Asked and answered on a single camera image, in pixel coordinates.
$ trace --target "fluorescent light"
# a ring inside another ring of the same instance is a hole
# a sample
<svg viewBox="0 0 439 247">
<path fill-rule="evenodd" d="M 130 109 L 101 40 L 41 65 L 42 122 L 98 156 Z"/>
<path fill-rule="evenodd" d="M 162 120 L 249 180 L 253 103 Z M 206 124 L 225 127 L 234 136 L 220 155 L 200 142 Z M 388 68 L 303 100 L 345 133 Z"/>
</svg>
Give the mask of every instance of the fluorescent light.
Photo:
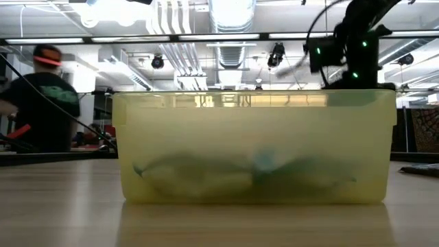
<svg viewBox="0 0 439 247">
<path fill-rule="evenodd" d="M 16 38 L 6 39 L 10 45 L 24 45 L 24 44 L 80 44 L 84 41 L 82 38 Z"/>
<path fill-rule="evenodd" d="M 439 31 L 395 31 L 386 37 L 405 38 L 410 36 L 439 36 Z"/>
<path fill-rule="evenodd" d="M 307 1 L 306 5 L 302 5 L 302 0 L 271 0 L 271 1 L 258 1 L 256 3 L 257 6 L 302 6 L 303 8 L 306 8 L 310 5 L 329 5 L 333 1 L 325 1 L 325 0 L 313 0 L 313 1 Z M 346 7 L 349 3 L 342 2 L 334 7 Z"/>
<path fill-rule="evenodd" d="M 384 57 L 380 58 L 378 60 L 378 63 L 383 62 L 384 60 L 386 60 L 387 58 L 389 58 L 390 56 L 392 56 L 393 54 L 395 54 L 396 52 L 406 48 L 407 46 L 411 45 L 413 42 L 415 42 L 416 40 L 412 40 L 410 42 L 408 42 L 407 44 L 403 45 L 402 47 L 399 47 L 398 49 L 395 49 L 394 51 L 390 52 L 389 54 L 385 55 Z"/>
<path fill-rule="evenodd" d="M 256 43 L 216 43 L 216 44 L 207 44 L 206 47 L 255 47 Z"/>
<path fill-rule="evenodd" d="M 180 40 L 256 40 L 259 34 L 204 34 L 204 35 L 182 35 Z"/>
<path fill-rule="evenodd" d="M 311 33 L 309 35 L 310 38 L 319 38 L 319 37 L 325 37 L 325 36 L 329 36 L 332 35 L 332 33 L 329 32 L 323 32 L 323 33 Z M 268 35 L 269 39 L 280 39 L 280 38 L 300 38 L 300 39 L 305 39 L 307 38 L 307 33 L 303 32 L 303 33 L 288 33 L 288 34 L 269 34 Z"/>
<path fill-rule="evenodd" d="M 154 42 L 154 41 L 169 41 L 169 36 L 101 37 L 101 38 L 92 38 L 91 40 L 96 43 Z"/>
</svg>

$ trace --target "plastic storage bin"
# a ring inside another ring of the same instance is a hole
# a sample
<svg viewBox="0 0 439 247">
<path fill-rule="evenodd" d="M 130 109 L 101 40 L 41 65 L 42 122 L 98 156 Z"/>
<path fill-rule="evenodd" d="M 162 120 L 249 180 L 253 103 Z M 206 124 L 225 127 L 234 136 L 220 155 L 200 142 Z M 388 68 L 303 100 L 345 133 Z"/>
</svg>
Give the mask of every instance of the plastic storage bin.
<svg viewBox="0 0 439 247">
<path fill-rule="evenodd" d="M 148 203 L 375 203 L 395 92 L 118 93 L 123 194 Z"/>
</svg>

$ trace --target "submerged object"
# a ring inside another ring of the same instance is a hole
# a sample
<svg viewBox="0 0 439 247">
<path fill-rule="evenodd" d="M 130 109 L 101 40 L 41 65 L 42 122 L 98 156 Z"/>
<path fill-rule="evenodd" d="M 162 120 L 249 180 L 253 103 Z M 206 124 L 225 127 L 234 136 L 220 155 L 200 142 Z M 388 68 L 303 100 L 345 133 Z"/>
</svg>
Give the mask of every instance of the submerged object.
<svg viewBox="0 0 439 247">
<path fill-rule="evenodd" d="M 322 162 L 327 169 L 322 169 Z M 349 166 L 322 157 L 305 157 L 276 169 L 243 157 L 201 158 L 174 154 L 134 171 L 157 192 L 173 198 L 221 198 L 237 195 L 309 197 L 331 193 L 347 183 Z"/>
<path fill-rule="evenodd" d="M 175 154 L 160 158 L 134 171 L 155 190 L 173 197 L 210 198 L 233 196 L 252 187 L 252 171 L 243 158 L 200 158 Z"/>
</svg>

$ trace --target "wooden table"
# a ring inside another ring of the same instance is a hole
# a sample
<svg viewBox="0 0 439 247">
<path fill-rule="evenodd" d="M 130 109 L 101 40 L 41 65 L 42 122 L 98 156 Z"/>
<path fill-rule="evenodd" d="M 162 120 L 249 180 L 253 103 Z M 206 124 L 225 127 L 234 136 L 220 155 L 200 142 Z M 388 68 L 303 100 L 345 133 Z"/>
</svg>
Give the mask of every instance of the wooden table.
<svg viewBox="0 0 439 247">
<path fill-rule="evenodd" d="M 124 204 L 116 161 L 0 169 L 0 246 L 439 246 L 439 179 L 390 170 L 374 206 Z"/>
</svg>

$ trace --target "black cable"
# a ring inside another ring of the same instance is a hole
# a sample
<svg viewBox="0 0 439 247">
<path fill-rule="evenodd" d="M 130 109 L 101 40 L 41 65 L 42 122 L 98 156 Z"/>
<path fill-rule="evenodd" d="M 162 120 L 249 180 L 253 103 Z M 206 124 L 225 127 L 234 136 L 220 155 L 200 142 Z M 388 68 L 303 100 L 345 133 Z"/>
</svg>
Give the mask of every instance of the black cable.
<svg viewBox="0 0 439 247">
<path fill-rule="evenodd" d="M 320 17 L 322 17 L 322 15 L 323 15 L 326 11 L 328 11 L 330 8 L 332 8 L 334 5 L 339 4 L 339 3 L 343 2 L 343 1 L 348 1 L 348 0 L 337 0 L 337 1 L 334 1 L 334 2 L 332 2 L 330 5 L 326 6 L 326 7 L 325 7 L 325 8 L 324 8 L 324 9 L 323 9 L 323 10 L 317 15 L 317 17 L 314 19 L 313 23 L 311 24 L 311 26 L 309 27 L 309 30 L 308 30 L 308 32 L 307 32 L 307 38 L 306 38 L 306 41 L 305 41 L 305 44 L 306 44 L 306 45 L 308 44 L 308 42 L 309 42 L 309 37 L 311 36 L 311 32 L 313 31 L 313 28 L 314 28 L 314 26 L 316 25 L 317 21 L 320 19 Z M 308 52 L 309 52 L 308 48 L 306 48 L 306 49 L 304 50 L 304 52 L 305 52 L 305 54 L 304 54 L 303 57 L 300 59 L 300 61 L 298 61 L 298 62 L 296 63 L 296 65 L 294 65 L 294 67 L 290 67 L 290 68 L 289 68 L 289 71 L 293 71 L 293 70 L 295 70 L 295 69 L 297 69 L 297 68 L 299 68 L 299 67 L 302 66 L 303 62 L 307 59 Z M 278 73 L 277 76 L 280 77 L 280 76 L 284 76 L 284 75 L 286 75 L 286 74 L 288 74 L 287 71 L 280 71 L 280 72 Z"/>
<path fill-rule="evenodd" d="M 21 75 L 20 72 L 18 72 L 14 66 L 12 66 L 12 64 L 8 61 L 7 58 L 5 58 L 5 56 L 3 56 L 3 54 L 0 54 L 1 58 L 3 58 L 3 60 L 5 61 L 6 65 L 11 68 L 11 70 L 17 74 L 22 80 L 25 80 L 25 82 L 27 82 L 29 84 L 29 86 L 31 86 L 35 92 L 37 94 L 39 94 L 41 97 L 43 97 L 45 100 L 47 100 L 52 106 L 54 106 L 56 109 L 58 109 L 59 111 L 61 111 L 62 113 L 64 113 L 66 116 L 68 116 L 70 119 L 74 120 L 76 123 L 80 124 L 81 126 L 84 126 L 86 129 L 90 130 L 91 132 L 95 133 L 96 135 L 98 135 L 99 137 L 101 137 L 103 140 L 107 141 L 109 145 L 111 145 L 115 151 L 117 151 L 117 146 L 115 144 L 113 144 L 110 140 L 108 140 L 102 133 L 98 133 L 98 131 L 88 127 L 85 123 L 82 123 L 81 121 L 77 120 L 76 117 L 70 115 L 70 113 L 68 113 L 67 111 L 65 111 L 63 108 L 59 107 L 57 104 L 53 103 L 49 98 L 47 98 L 45 95 L 43 95 L 28 79 L 26 79 L 23 75 Z"/>
<path fill-rule="evenodd" d="M 324 71 L 323 71 L 322 67 L 320 68 L 320 75 L 322 75 L 324 86 L 329 86 L 328 80 L 327 80 L 326 76 L 324 75 Z"/>
</svg>

